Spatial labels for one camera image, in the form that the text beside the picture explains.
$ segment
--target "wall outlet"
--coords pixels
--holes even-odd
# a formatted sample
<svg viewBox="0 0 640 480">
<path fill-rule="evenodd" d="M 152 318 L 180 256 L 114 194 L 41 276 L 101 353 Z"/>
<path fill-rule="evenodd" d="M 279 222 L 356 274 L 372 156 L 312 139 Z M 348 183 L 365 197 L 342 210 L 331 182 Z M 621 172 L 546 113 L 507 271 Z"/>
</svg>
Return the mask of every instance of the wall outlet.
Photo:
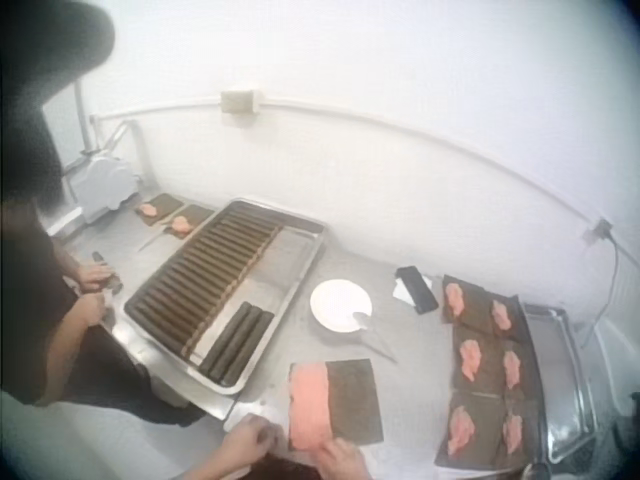
<svg viewBox="0 0 640 480">
<path fill-rule="evenodd" d="M 220 94 L 222 113 L 235 115 L 258 113 L 259 102 L 256 90 L 225 90 Z"/>
</svg>

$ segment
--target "white bowl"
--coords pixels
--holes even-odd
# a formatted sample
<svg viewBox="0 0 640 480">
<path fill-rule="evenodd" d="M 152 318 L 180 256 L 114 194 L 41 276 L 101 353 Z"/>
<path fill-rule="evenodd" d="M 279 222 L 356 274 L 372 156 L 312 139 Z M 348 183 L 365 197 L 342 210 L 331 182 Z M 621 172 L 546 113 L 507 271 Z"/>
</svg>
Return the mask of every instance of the white bowl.
<svg viewBox="0 0 640 480">
<path fill-rule="evenodd" d="M 343 279 L 327 280 L 311 294 L 311 311 L 325 328 L 338 333 L 360 330 L 353 318 L 356 312 L 371 316 L 373 305 L 369 294 L 359 285 Z"/>
</svg>

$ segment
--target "hand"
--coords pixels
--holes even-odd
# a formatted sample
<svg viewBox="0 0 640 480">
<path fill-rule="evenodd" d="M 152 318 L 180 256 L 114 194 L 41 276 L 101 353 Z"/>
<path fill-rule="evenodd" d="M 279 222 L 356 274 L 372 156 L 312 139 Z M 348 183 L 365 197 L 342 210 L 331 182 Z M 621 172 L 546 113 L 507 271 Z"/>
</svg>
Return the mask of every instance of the hand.
<svg viewBox="0 0 640 480">
<path fill-rule="evenodd" d="M 105 314 L 104 295 L 102 293 L 86 293 L 82 295 L 69 312 L 74 321 L 86 327 L 98 325 Z"/>
<path fill-rule="evenodd" d="M 371 480 L 358 447 L 341 438 L 325 442 L 311 456 L 323 480 Z"/>
<path fill-rule="evenodd" d="M 187 480 L 218 480 L 262 459 L 275 445 L 278 427 L 266 418 L 248 414 L 224 438 L 222 445 Z"/>
<path fill-rule="evenodd" d="M 98 292 L 114 274 L 113 269 L 104 263 L 80 265 L 76 270 L 76 280 L 83 292 Z"/>
</svg>

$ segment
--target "stainless steel table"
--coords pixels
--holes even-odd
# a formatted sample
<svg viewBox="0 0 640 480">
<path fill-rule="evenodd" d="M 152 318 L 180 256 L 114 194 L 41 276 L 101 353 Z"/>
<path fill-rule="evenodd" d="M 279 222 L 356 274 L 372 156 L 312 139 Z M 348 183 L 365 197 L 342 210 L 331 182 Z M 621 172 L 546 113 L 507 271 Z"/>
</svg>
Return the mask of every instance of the stainless steel table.
<svg viewBox="0 0 640 480">
<path fill-rule="evenodd" d="M 292 363 L 370 358 L 378 390 L 384 442 L 363 448 L 375 478 L 426 479 L 435 476 L 436 452 L 444 437 L 453 368 L 451 325 L 441 312 L 417 315 L 392 297 L 395 266 L 345 252 L 329 242 L 273 338 L 253 379 L 240 394 L 225 424 L 230 429 L 246 413 L 263 415 L 286 431 L 287 377 Z M 397 363 L 363 346 L 361 339 L 325 330 L 313 318 L 309 298 L 322 281 L 345 278 L 362 286 L 373 302 L 373 321 L 393 349 Z M 434 282 L 434 289 L 439 289 Z M 304 454 L 290 455 L 306 461 Z"/>
<path fill-rule="evenodd" d="M 116 312 L 121 310 L 122 299 L 181 245 L 173 236 L 163 235 L 138 251 L 154 231 L 133 212 L 133 205 L 139 202 L 139 198 L 134 199 L 87 226 L 67 243 L 69 252 L 78 260 L 90 261 L 91 253 L 99 251 L 116 269 L 124 284 L 114 298 Z M 418 316 L 413 307 L 394 299 L 394 272 L 394 266 L 345 252 L 329 239 L 239 397 L 225 397 L 204 388 L 140 336 L 126 318 L 116 315 L 111 333 L 136 361 L 179 395 L 216 418 L 228 417 L 227 426 L 252 411 L 287 428 L 287 375 L 291 363 L 370 358 L 385 436 L 384 443 L 364 449 L 372 472 L 385 478 L 431 478 L 429 472 L 433 472 L 433 460 L 446 428 L 453 365 L 451 327 L 441 323 L 440 311 Z M 394 350 L 397 363 L 364 346 L 363 339 L 332 334 L 313 319 L 309 309 L 311 292 L 318 283 L 331 278 L 346 278 L 367 290 L 376 328 Z M 364 341 L 375 348 L 375 338 Z"/>
</svg>

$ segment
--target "metal tray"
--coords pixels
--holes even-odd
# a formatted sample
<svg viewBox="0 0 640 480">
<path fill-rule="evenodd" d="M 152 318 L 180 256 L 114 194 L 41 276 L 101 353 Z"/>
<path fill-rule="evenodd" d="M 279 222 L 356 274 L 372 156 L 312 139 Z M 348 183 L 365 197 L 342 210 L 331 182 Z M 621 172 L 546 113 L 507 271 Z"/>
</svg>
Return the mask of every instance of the metal tray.
<svg viewBox="0 0 640 480">
<path fill-rule="evenodd" d="M 544 394 L 547 454 L 557 464 L 595 436 L 591 390 L 564 310 L 523 304 Z"/>
<path fill-rule="evenodd" d="M 121 314 L 143 337 L 149 339 L 158 346 L 171 360 L 198 382 L 222 395 L 235 395 L 246 385 L 251 373 L 260 360 L 271 338 L 273 337 L 280 321 L 285 315 L 291 300 L 298 287 L 306 277 L 313 260 L 315 259 L 322 242 L 324 240 L 325 226 L 314 220 L 310 220 L 286 211 L 246 199 L 234 199 L 227 203 L 222 209 L 216 211 L 196 228 L 186 239 L 185 244 L 168 258 L 157 271 L 163 269 L 164 265 L 174 256 L 179 255 L 188 242 L 198 235 L 200 230 L 214 220 L 218 215 L 223 215 L 231 208 L 239 205 L 250 205 L 260 208 L 270 218 L 277 220 L 282 225 L 282 230 L 273 239 L 269 247 L 265 250 L 262 258 L 254 265 L 244 278 L 242 283 L 235 290 L 233 295 L 227 300 L 222 310 L 218 313 L 213 324 L 204 332 L 199 342 L 194 348 L 189 361 L 186 361 L 171 352 L 161 342 L 150 335 L 144 328 L 140 327 L 121 308 Z M 150 275 L 149 281 L 156 274 Z M 242 302 L 248 301 L 257 305 L 263 310 L 272 312 L 274 318 L 269 328 L 263 335 L 260 343 L 254 350 L 249 362 L 243 370 L 238 382 L 232 387 L 223 387 L 213 382 L 197 368 L 204 359 L 206 353 L 217 337 L 224 330 L 232 315 L 236 312 Z"/>
</svg>

